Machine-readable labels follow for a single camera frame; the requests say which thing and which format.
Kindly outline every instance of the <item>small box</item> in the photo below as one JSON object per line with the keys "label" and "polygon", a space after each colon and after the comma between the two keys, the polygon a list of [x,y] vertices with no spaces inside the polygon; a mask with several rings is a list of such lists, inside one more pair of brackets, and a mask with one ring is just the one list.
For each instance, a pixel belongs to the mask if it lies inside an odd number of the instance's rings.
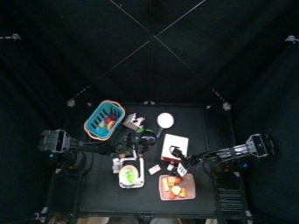
{"label": "small box", "polygon": [[166,171],[170,171],[172,169],[173,169],[173,165],[172,164],[168,164]]}
{"label": "small box", "polygon": [[160,165],[154,165],[150,169],[148,169],[150,175],[153,175],[154,173],[157,173],[161,170]]}
{"label": "small box", "polygon": [[142,117],[136,117],[136,113],[132,115],[128,115],[125,117],[125,120],[122,124],[130,129],[130,130],[137,130],[141,127],[141,122],[144,118]]}
{"label": "small box", "polygon": [[161,160],[170,163],[180,163],[181,160],[177,157],[174,157],[170,153],[170,147],[172,146],[177,147],[178,150],[181,151],[181,154],[186,156],[188,142],[189,138],[186,137],[165,134],[162,140]]}

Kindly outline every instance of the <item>green vegetable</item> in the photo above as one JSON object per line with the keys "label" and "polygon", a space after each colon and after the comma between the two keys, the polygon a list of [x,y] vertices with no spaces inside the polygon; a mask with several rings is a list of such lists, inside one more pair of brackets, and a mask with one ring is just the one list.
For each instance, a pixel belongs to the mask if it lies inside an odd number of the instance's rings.
{"label": "green vegetable", "polygon": [[130,185],[136,182],[136,176],[132,171],[125,172],[125,180]]}

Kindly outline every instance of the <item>food item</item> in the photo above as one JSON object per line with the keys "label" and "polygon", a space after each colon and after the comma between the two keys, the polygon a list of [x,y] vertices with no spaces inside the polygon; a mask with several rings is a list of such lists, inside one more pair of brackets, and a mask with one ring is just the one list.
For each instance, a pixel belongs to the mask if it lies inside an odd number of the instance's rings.
{"label": "food item", "polygon": [[109,117],[112,118],[113,121],[117,119],[114,114],[110,114]]}
{"label": "food item", "polygon": [[182,182],[182,178],[174,177],[173,183],[177,185]]}
{"label": "food item", "polygon": [[110,121],[113,121],[112,120],[112,118],[109,117],[109,116],[106,116],[105,118],[104,118],[104,121],[105,121],[105,124],[108,124]]}
{"label": "food item", "polygon": [[174,182],[174,177],[173,176],[166,177],[168,186],[173,186],[173,182]]}
{"label": "food item", "polygon": [[185,198],[185,197],[186,197],[186,189],[185,189],[185,187],[181,187],[181,191],[180,191],[180,193],[178,193],[178,196],[180,196],[181,198]]}
{"label": "food item", "polygon": [[136,182],[136,176],[132,171],[125,172],[125,180],[130,185]]}
{"label": "food item", "polygon": [[97,126],[102,129],[105,124],[101,122]]}
{"label": "food item", "polygon": [[177,185],[174,185],[174,186],[172,187],[172,193],[173,193],[174,195],[178,195],[180,191],[181,191],[181,188],[180,188]]}
{"label": "food item", "polygon": [[174,199],[174,194],[173,194],[173,192],[169,193],[169,199],[170,199],[170,200]]}
{"label": "food item", "polygon": [[116,123],[116,121],[109,121],[109,123],[106,124],[106,131],[112,130],[114,123]]}
{"label": "food item", "polygon": [[162,189],[168,192],[169,191],[169,186],[166,183],[166,178],[162,178]]}

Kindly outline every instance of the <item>black enclosure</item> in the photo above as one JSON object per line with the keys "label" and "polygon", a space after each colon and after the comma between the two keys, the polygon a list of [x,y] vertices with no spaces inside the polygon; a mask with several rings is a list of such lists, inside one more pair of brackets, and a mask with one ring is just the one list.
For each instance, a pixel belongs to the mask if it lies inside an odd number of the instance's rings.
{"label": "black enclosure", "polygon": [[[276,143],[244,172],[256,223],[299,222],[296,0],[2,0],[0,12],[1,223],[45,204],[41,131],[105,99],[229,105],[236,144],[256,133]],[[82,124],[69,132],[88,138]]]}

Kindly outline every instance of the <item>plastic basket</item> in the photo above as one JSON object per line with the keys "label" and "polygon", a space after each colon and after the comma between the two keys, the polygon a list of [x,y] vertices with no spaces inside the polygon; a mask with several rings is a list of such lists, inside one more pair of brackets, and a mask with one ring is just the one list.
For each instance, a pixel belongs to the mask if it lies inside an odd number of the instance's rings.
{"label": "plastic basket", "polygon": [[[105,117],[113,114],[116,116],[116,123],[110,130],[105,125]],[[88,120],[84,123],[84,130],[86,131],[90,138],[98,141],[105,141],[109,139],[117,125],[120,124],[125,116],[125,110],[116,101],[105,100],[98,105]]]}

